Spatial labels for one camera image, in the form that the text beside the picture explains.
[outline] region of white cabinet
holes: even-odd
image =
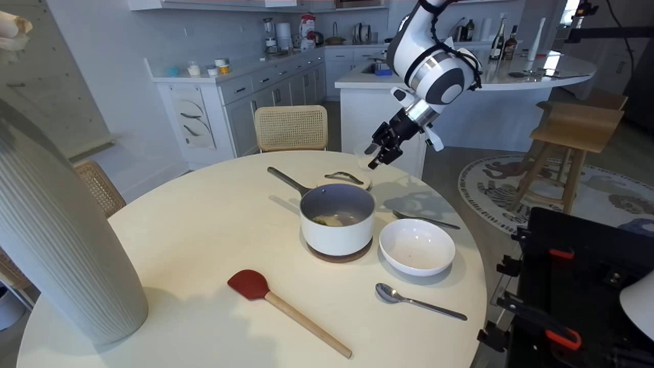
[[[339,91],[334,87],[336,79],[339,79],[341,75],[345,75],[349,70],[353,70],[356,66],[365,64],[367,57],[381,57],[384,53],[384,45],[345,45],[345,47],[325,47],[325,68],[328,68],[328,75],[325,75],[325,83],[328,83],[328,98],[329,100],[338,100],[339,98]]]
[[[274,106],[290,106],[293,105],[293,100],[290,100],[290,83],[287,79],[276,81],[273,87],[273,105]]]
[[[260,106],[273,106],[273,87],[257,91],[242,100],[225,105],[228,124],[232,130],[235,155],[251,155],[257,152],[257,139],[254,130],[254,113]]]
[[[188,168],[203,168],[235,157],[232,130],[216,114],[215,87],[159,83],[159,97]]]
[[[332,11],[334,0],[128,0],[131,11],[190,9],[190,11]]]
[[[251,66],[225,81],[162,78],[159,94],[190,169],[257,152],[254,113],[319,102],[324,51]]]
[[[264,9],[264,0],[128,0],[128,9],[260,11]]]
[[[339,91],[334,87],[338,78],[345,75],[353,64],[352,64],[352,51],[345,49],[328,49],[325,51],[325,68],[328,68],[328,98],[338,100]]]
[[[316,57],[316,70],[317,70],[317,100],[325,100],[328,98],[328,70],[325,70],[325,55],[317,55]]]
[[[334,9],[334,0],[265,0],[265,9],[312,9],[328,11]]]

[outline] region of spatula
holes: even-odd
[[[317,324],[312,324],[309,317],[305,317],[300,311],[296,311],[294,306],[290,306],[285,298],[276,296],[270,288],[269,283],[264,278],[264,274],[255,272],[255,271],[242,271],[235,276],[232,276],[228,280],[228,284],[237,290],[239,295],[243,295],[247,301],[257,301],[257,298],[265,298],[270,305],[274,305],[276,308],[281,308],[283,312],[287,312],[290,319],[294,319],[296,324],[300,324],[305,330],[309,330],[312,336],[317,336],[319,339],[324,339],[328,345],[332,345],[336,352],[339,352],[345,358],[352,358],[352,349],[348,345],[344,345],[341,341],[338,341],[336,337],[332,337],[324,328],[319,328]]]

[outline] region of pot handle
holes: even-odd
[[[273,165],[269,165],[269,171],[287,183],[288,187],[296,188],[303,196],[311,191]]]

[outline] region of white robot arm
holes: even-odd
[[[451,3],[457,0],[420,0],[387,49],[388,66],[406,87],[393,91],[400,110],[373,135],[367,154],[377,152],[377,157],[370,168],[403,155],[400,143],[415,134],[428,134],[432,145],[442,150],[440,138],[430,128],[433,119],[465,91],[481,87],[474,55],[435,37],[437,17]]]

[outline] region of silver spoon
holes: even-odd
[[[400,213],[400,211],[393,211],[393,215],[396,219],[421,219],[421,221],[428,221],[428,222],[433,222],[433,226],[440,226],[440,228],[450,228],[450,230],[462,230],[453,222],[445,222],[445,221],[435,221],[435,219],[430,219],[430,217],[421,217],[421,215],[409,215],[409,213]]]
[[[411,303],[411,305],[420,305],[420,306],[426,306],[426,308],[432,308],[432,311],[440,311],[440,312],[450,314],[453,319],[469,321],[469,317],[465,312],[450,311],[450,308],[443,308],[443,306],[437,306],[437,305],[430,305],[430,303],[423,303],[423,301],[406,298],[400,292],[396,292],[391,284],[379,283],[375,288],[387,303]]]

